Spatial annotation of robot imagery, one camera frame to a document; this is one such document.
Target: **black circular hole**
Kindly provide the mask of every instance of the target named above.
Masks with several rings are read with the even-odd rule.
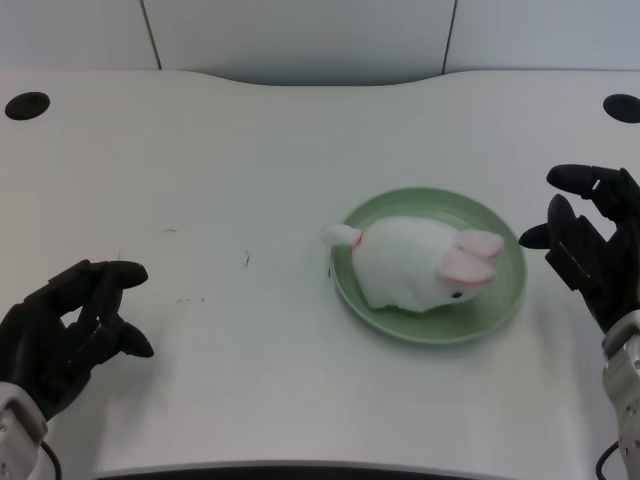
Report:
[[[605,98],[602,104],[610,117],[624,123],[640,123],[640,99],[625,93]]]
[[[29,92],[12,98],[4,109],[11,120],[31,120],[47,111],[51,100],[41,92]]]

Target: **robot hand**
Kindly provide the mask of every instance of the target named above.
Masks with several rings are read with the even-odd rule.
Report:
[[[616,224],[605,241],[585,217],[576,218],[566,198],[549,204],[547,223],[520,237],[527,248],[549,250],[547,262],[571,290],[579,290],[604,333],[638,310],[640,286],[640,187],[629,173],[583,165],[559,165],[547,181],[591,200]]]
[[[593,201],[616,224],[605,241],[556,195],[547,223],[525,232],[520,244],[548,250],[547,262],[571,290],[580,291],[605,333],[603,382],[618,416],[619,441],[596,464],[598,479],[604,479],[602,465],[619,446],[629,478],[640,480],[640,187],[624,169],[582,165],[554,167],[547,181]]]
[[[93,367],[118,352],[153,355],[142,332],[118,315],[123,290],[147,278],[136,263],[84,260],[0,323],[0,476],[28,476],[46,421],[76,399]],[[78,320],[65,327],[61,317],[80,307]]]

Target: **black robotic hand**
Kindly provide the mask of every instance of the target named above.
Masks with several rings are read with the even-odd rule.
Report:
[[[151,357],[142,332],[118,315],[122,291],[147,278],[137,263],[84,260],[51,279],[0,323],[0,382],[25,390],[49,420],[76,399],[94,366],[118,352]],[[65,327],[61,317],[80,307]]]
[[[583,165],[559,165],[547,181],[591,200],[616,224],[605,241],[585,217],[576,218],[566,198],[549,204],[547,223],[520,237],[527,248],[549,250],[547,262],[571,290],[580,290],[603,332],[640,308],[640,188],[629,173]]]

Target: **plate rim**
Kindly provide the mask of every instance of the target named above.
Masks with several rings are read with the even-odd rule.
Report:
[[[513,238],[515,238],[515,239],[518,238],[515,235],[515,233],[513,232],[513,230],[511,229],[511,227],[509,226],[509,224],[507,222],[505,222],[500,215],[498,215],[492,209],[487,207],[484,203],[479,202],[478,200],[475,200],[475,199],[473,199],[471,197],[468,197],[466,195],[462,195],[462,194],[460,194],[458,192],[455,192],[453,190],[444,190],[442,188],[433,188],[433,187],[405,187],[405,188],[396,188],[396,189],[393,189],[393,190],[387,190],[386,192],[380,193],[378,195],[375,195],[375,196],[365,200],[364,202],[361,202],[358,206],[356,206],[353,210],[351,210],[347,214],[347,216],[344,218],[344,221],[346,222],[346,220],[349,219],[349,217],[351,217],[355,212],[357,212],[360,208],[365,206],[367,203],[375,200],[376,198],[382,197],[384,195],[388,195],[390,193],[398,193],[398,192],[403,192],[403,191],[407,191],[407,190],[423,190],[423,191],[426,190],[426,191],[431,191],[431,192],[441,192],[441,193],[445,193],[447,195],[451,195],[451,194],[457,195],[459,197],[465,198],[466,200],[470,200],[470,201],[480,205],[485,210],[491,212],[493,215],[495,215],[496,218],[498,220],[500,220],[500,222],[502,222],[502,224],[507,228],[509,233],[511,233]],[[432,340],[432,339],[416,338],[416,337],[412,337],[410,335],[404,335],[402,333],[398,333],[396,331],[389,330],[388,328],[385,328],[382,325],[378,324],[377,322],[374,322],[374,321],[370,320],[369,318],[367,318],[351,302],[351,299],[349,298],[349,296],[345,293],[344,289],[342,288],[342,284],[340,283],[340,281],[338,279],[338,276],[335,274],[335,271],[336,271],[335,262],[336,262],[336,255],[337,255],[335,247],[331,249],[331,271],[334,272],[334,274],[332,275],[333,283],[336,286],[337,290],[340,292],[340,296],[342,297],[342,299],[349,305],[349,308],[351,309],[351,311],[353,313],[355,313],[358,317],[360,317],[362,320],[364,320],[367,324],[369,324],[373,328],[375,328],[376,330],[379,330],[379,331],[381,331],[381,332],[383,332],[383,333],[385,333],[385,334],[387,334],[387,335],[389,335],[391,337],[398,338],[398,339],[406,341],[406,342],[417,343],[417,344],[421,344],[421,345],[451,345],[451,344],[455,344],[455,343],[468,342],[468,341],[471,341],[471,340],[476,340],[478,338],[484,337],[485,335],[488,335],[489,333],[495,331],[499,327],[503,326],[504,324],[506,324],[507,322],[512,320],[513,317],[515,317],[516,313],[518,312],[518,310],[520,310],[520,307],[522,306],[522,300],[524,298],[524,292],[526,290],[527,282],[528,282],[528,279],[529,279],[529,269],[528,269],[528,265],[527,265],[527,257],[523,253],[522,248],[520,248],[519,252],[520,252],[520,257],[522,258],[522,265],[523,265],[523,269],[524,269],[524,281],[522,282],[522,287],[520,288],[520,291],[518,292],[518,296],[516,297],[515,301],[511,304],[511,307],[507,310],[507,313],[505,315],[503,315],[502,318],[498,322],[496,322],[495,324],[491,325],[491,327],[489,327],[486,330],[482,330],[480,332],[471,333],[471,334],[464,335],[464,336],[461,336],[461,337],[456,337],[456,338],[453,338],[453,339],[446,339],[446,340]]]

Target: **white wall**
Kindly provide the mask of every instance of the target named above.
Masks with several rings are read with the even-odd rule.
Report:
[[[165,69],[269,84],[439,75],[455,0],[145,0]],[[446,72],[640,70],[640,0],[458,0]],[[139,0],[0,0],[0,70],[154,69]]]
[[[447,72],[640,70],[640,0],[459,0]]]
[[[0,69],[156,68],[134,0],[0,0]]]
[[[277,85],[439,75],[454,0],[145,0],[164,68]]]

